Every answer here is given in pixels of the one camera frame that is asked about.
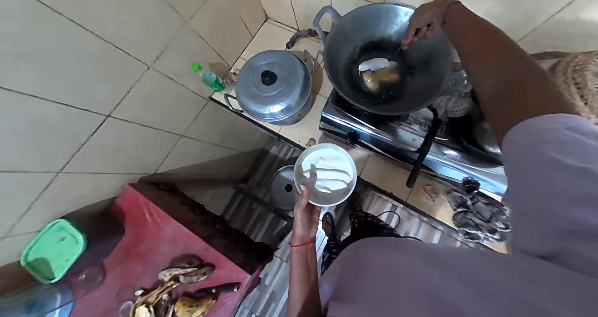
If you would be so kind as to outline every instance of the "pot lid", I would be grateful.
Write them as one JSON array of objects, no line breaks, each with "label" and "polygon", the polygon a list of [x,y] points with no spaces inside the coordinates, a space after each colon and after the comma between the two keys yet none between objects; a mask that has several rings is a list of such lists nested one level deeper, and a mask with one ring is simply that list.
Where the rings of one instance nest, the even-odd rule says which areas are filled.
[{"label": "pot lid", "polygon": [[311,94],[311,75],[293,53],[260,52],[241,68],[235,84],[241,108],[260,121],[275,122],[295,114]]},{"label": "pot lid", "polygon": [[297,195],[293,190],[294,165],[280,168],[270,180],[270,198],[272,202],[286,211],[292,211],[297,202]]}]

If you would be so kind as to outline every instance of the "counter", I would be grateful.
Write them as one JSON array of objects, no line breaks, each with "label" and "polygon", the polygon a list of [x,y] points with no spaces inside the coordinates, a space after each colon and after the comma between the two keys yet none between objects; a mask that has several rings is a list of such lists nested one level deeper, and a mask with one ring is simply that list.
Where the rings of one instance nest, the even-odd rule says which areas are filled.
[{"label": "counter", "polygon": [[[280,46],[278,49],[284,50],[284,45],[293,33],[294,31],[288,27],[281,26],[279,23],[273,21],[267,21],[241,54],[238,61],[233,65],[233,68],[241,68],[246,59],[251,58],[251,56],[261,51],[276,48],[275,46]],[[304,148],[310,139],[313,139],[317,144],[334,143],[343,147],[355,161],[357,172],[361,178],[454,228],[452,222],[453,210],[443,196],[443,194],[451,190],[451,185],[422,173],[417,178],[414,187],[409,189],[405,186],[410,173],[408,166],[401,165],[396,161],[389,160],[366,149],[338,142],[323,134],[319,129],[320,115],[330,92],[333,90],[333,86],[328,80],[324,69],[324,46],[320,40],[317,38],[300,39],[291,51],[303,51],[305,49],[314,55],[318,62],[318,67],[313,76],[312,93],[315,95],[315,101],[305,118],[296,124],[281,127],[251,119],[248,115],[240,115],[299,148]],[[223,107],[226,107],[222,94],[222,92],[215,92],[212,95],[212,99]],[[233,107],[239,108],[234,100],[231,103]],[[428,195],[428,190],[435,190],[440,196],[431,199]],[[491,196],[498,200],[501,199],[496,195]],[[486,245],[497,251],[506,252],[505,244],[486,243]]]}]

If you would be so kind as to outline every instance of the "pot handle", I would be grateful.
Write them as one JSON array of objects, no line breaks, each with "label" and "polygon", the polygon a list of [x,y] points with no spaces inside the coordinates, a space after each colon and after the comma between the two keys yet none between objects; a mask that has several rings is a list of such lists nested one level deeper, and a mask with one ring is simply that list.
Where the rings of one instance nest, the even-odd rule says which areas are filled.
[{"label": "pot handle", "polygon": [[226,102],[226,104],[227,104],[227,106],[230,108],[230,110],[232,110],[232,111],[234,111],[234,112],[238,112],[238,113],[243,113],[243,110],[241,110],[241,109],[237,109],[237,108],[233,107],[233,105],[231,105],[231,104],[230,104],[230,101],[228,100],[229,98],[230,98],[230,99],[235,99],[235,100],[236,100],[237,98],[236,98],[235,96],[232,96],[231,94],[228,94],[228,92],[225,92],[225,93],[223,94],[223,96],[224,96],[224,101]]},{"label": "pot handle", "polygon": [[322,27],[320,26],[320,21],[326,13],[330,14],[333,17],[333,24],[338,22],[341,17],[339,12],[336,11],[334,7],[332,7],[331,5],[327,5],[321,8],[318,14],[316,15],[316,18],[313,19],[313,28],[316,30],[316,32],[318,32],[318,35],[320,36],[320,38],[322,39],[322,43],[324,44],[326,44],[326,33],[324,32],[324,30],[322,30]]},{"label": "pot handle", "polygon": [[311,65],[311,72],[312,73],[315,72],[316,71],[316,60],[313,58],[311,53],[308,52],[307,50],[303,50],[303,54],[304,54],[303,60],[305,61],[306,64],[307,64],[307,61],[309,60],[309,63]]}]

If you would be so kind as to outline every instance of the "foot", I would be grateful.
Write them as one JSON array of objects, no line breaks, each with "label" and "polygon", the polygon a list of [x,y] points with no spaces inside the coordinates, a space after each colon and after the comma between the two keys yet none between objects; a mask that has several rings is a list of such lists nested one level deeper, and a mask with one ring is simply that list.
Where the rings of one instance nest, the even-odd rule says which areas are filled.
[{"label": "foot", "polygon": [[327,237],[334,235],[334,217],[330,212],[326,212],[322,217],[322,230]]}]

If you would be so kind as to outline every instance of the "stove knob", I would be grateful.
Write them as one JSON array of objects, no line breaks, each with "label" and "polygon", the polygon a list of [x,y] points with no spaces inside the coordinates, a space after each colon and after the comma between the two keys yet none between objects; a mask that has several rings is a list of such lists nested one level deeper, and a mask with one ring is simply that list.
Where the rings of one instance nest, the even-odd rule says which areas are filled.
[{"label": "stove knob", "polygon": [[359,142],[359,133],[355,130],[351,130],[347,132],[347,140],[351,145],[356,145]]}]

